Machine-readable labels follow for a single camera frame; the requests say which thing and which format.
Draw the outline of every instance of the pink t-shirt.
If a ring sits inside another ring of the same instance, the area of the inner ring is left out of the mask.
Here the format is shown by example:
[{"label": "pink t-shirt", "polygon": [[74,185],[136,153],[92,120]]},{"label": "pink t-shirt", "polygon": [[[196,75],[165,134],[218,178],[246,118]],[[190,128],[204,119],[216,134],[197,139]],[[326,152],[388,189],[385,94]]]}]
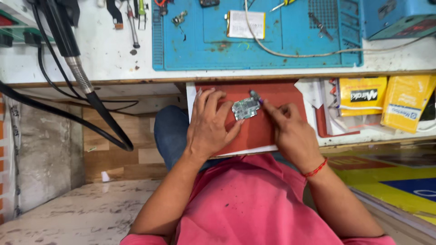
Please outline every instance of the pink t-shirt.
[{"label": "pink t-shirt", "polygon": [[[176,230],[178,245],[395,245],[389,236],[340,240],[302,203],[306,179],[271,154],[233,157],[200,173]],[[128,235],[120,245],[165,245]]]}]

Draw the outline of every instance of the blue jeans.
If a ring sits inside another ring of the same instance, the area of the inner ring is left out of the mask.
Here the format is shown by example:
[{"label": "blue jeans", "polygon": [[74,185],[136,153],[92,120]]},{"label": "blue jeans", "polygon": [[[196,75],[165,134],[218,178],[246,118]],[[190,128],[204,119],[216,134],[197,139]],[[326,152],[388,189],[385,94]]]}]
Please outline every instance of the blue jeans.
[{"label": "blue jeans", "polygon": [[[154,139],[157,150],[165,161],[168,171],[182,156],[186,147],[186,134],[189,127],[189,116],[175,105],[169,105],[156,114],[154,122]],[[227,160],[220,158],[206,161],[200,172]]]}]

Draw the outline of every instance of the blue silicone repair mat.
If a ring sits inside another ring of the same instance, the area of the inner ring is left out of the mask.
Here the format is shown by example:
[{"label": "blue silicone repair mat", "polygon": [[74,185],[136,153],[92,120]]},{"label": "blue silicone repair mat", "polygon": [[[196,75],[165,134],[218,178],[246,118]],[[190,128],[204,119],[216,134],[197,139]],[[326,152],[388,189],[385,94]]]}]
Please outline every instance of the blue silicone repair mat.
[{"label": "blue silicone repair mat", "polygon": [[[281,0],[248,0],[249,11],[265,12],[269,49],[284,54],[324,54],[361,48],[359,0],[296,0],[276,11]],[[153,2],[153,69],[156,71],[266,68],[325,68],[363,65],[361,52],[316,58],[284,58],[264,51],[253,39],[227,37],[229,10],[244,10],[244,0],[221,0],[202,8],[199,0],[174,0],[162,17]],[[176,27],[171,19],[187,10]],[[334,38],[319,38],[309,19],[315,14]]]}]

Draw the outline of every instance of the person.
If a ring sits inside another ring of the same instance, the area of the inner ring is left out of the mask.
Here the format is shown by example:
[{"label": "person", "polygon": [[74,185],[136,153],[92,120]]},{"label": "person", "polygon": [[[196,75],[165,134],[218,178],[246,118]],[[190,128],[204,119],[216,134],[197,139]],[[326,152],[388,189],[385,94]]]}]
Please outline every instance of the person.
[{"label": "person", "polygon": [[[300,173],[271,154],[208,160],[244,126],[239,120],[226,131],[234,102],[217,110],[225,96],[200,89],[190,124],[176,106],[157,114],[156,144],[169,172],[120,245],[164,245],[172,239],[190,245],[395,244],[325,164],[315,131],[294,104],[276,108],[266,99],[262,107],[275,125],[279,152]],[[318,214],[302,202],[306,183]]]}]

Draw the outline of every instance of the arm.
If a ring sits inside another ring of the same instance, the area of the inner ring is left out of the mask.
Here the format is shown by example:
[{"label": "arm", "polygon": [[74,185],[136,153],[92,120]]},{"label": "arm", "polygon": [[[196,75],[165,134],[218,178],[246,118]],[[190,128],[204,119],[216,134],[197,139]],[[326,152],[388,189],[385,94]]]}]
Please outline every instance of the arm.
[{"label": "arm", "polygon": [[214,89],[198,92],[187,132],[186,149],[144,204],[129,234],[158,235],[170,242],[201,166],[229,144],[241,129],[242,121],[238,121],[229,132],[225,130],[224,121],[234,102],[225,102],[217,111],[218,100],[222,97],[225,93]]},{"label": "arm", "polygon": [[[310,173],[324,162],[314,129],[301,119],[294,104],[279,108],[264,101],[275,123],[276,145],[283,157],[301,173]],[[310,191],[321,218],[339,237],[378,237],[383,229],[341,179],[324,166],[309,177]]]}]

